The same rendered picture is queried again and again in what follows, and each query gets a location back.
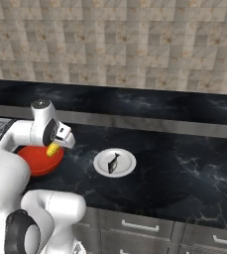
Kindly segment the dark grey fish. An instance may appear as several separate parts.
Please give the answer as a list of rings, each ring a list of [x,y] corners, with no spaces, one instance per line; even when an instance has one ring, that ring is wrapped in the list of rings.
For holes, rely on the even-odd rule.
[[[108,173],[109,174],[112,174],[116,170],[117,165],[118,165],[118,162],[117,162],[118,157],[119,157],[119,154],[115,154],[114,159],[108,163]]]

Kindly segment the yellow corn cob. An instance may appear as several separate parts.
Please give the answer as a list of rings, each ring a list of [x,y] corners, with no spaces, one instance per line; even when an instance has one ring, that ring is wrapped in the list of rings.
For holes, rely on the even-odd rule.
[[[48,148],[47,148],[47,155],[49,157],[52,157],[56,152],[57,150],[59,149],[59,145],[56,144],[56,143],[51,143]]]

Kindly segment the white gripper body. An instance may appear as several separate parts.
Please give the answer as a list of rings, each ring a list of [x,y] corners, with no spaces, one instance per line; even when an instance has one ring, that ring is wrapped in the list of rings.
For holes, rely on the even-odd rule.
[[[54,142],[61,147],[72,149],[75,145],[75,139],[72,133],[69,133],[65,138],[56,137]]]

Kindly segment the white round plate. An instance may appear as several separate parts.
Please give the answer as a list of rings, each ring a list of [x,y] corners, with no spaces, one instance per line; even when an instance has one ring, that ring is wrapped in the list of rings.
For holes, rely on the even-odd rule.
[[[108,173],[108,163],[111,162],[115,154],[119,154],[117,159],[118,165],[116,170],[112,173]],[[93,160],[93,167],[95,171],[108,178],[122,178],[131,174],[137,166],[135,156],[127,150],[120,148],[110,148],[101,151],[97,154]]]

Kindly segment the grey drawer front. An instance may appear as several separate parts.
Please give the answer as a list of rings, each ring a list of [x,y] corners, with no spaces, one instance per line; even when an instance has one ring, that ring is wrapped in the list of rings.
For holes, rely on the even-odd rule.
[[[227,245],[215,243],[212,235],[227,240],[227,228],[188,224],[184,230],[182,244],[193,248],[227,253]]]
[[[151,237],[158,237],[162,239],[171,239],[171,233],[173,229],[172,221],[103,209],[99,210],[99,214],[101,220],[101,228],[104,230],[113,230],[113,231],[118,230],[149,235]],[[158,225],[160,227],[160,231],[151,232],[146,230],[124,227],[121,224],[122,219],[130,223],[141,224],[146,226],[155,227],[156,225]]]
[[[131,234],[102,231],[102,254],[120,254],[123,249],[131,254],[178,254],[179,246]]]
[[[85,215],[79,222],[90,223],[91,228],[74,225],[73,232],[76,238],[83,244],[87,254],[101,254],[99,209],[88,207]]]

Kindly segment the red bowl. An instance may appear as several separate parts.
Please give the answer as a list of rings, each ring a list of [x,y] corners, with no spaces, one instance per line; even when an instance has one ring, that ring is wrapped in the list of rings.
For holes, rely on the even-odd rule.
[[[45,176],[60,164],[63,158],[63,148],[58,148],[50,157],[47,149],[47,147],[27,146],[18,152],[18,155],[29,164],[32,177]]]

